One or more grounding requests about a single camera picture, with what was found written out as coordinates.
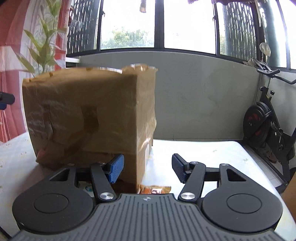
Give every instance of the metal screw cap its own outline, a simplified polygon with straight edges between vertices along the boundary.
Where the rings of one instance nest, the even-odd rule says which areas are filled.
[[[103,200],[110,200],[114,198],[114,195],[110,192],[103,192],[100,194],[100,198]]]
[[[181,194],[181,198],[184,200],[192,200],[195,198],[195,195],[192,192],[184,192]]]

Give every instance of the tree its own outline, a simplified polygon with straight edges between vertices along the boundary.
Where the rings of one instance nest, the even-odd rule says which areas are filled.
[[[227,55],[225,36],[220,35],[220,54]]]
[[[147,32],[124,30],[113,30],[113,37],[101,43],[101,49],[129,48],[129,47],[150,47],[153,41],[147,39]]]

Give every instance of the window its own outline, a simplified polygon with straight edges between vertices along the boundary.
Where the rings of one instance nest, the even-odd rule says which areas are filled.
[[[242,62],[259,58],[259,44],[266,42],[269,66],[296,69],[296,6],[290,0],[257,0],[260,16],[253,1],[71,1],[68,57],[144,48]]]
[[[100,0],[72,0],[67,54],[96,49]]]
[[[258,1],[265,41],[271,49],[269,66],[287,67],[286,35],[279,7],[275,0]]]
[[[251,5],[217,3],[220,54],[243,60],[256,58],[255,28]]]
[[[213,5],[210,0],[164,0],[165,48],[216,53]]]
[[[288,32],[291,69],[296,69],[296,6],[290,0],[280,0]]]
[[[101,49],[154,47],[155,0],[147,0],[146,13],[139,0],[105,0]]]

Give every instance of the floor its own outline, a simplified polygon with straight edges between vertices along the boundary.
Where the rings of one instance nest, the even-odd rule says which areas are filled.
[[[267,165],[266,162],[261,157],[259,157],[249,146],[244,146],[244,149],[254,159],[254,161],[261,168],[261,170],[264,172],[264,174],[267,176],[274,187],[277,187],[283,183],[282,180],[277,176],[277,174],[270,168],[270,166]],[[279,162],[273,165],[280,172],[282,172],[281,164]]]

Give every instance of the gray ribbed plate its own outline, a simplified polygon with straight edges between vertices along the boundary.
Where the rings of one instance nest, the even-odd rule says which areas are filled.
[[[234,234],[215,227],[197,206],[177,201],[173,194],[122,194],[100,204],[93,215],[74,230],[54,235],[19,232],[13,241],[283,241],[272,230],[260,234]]]

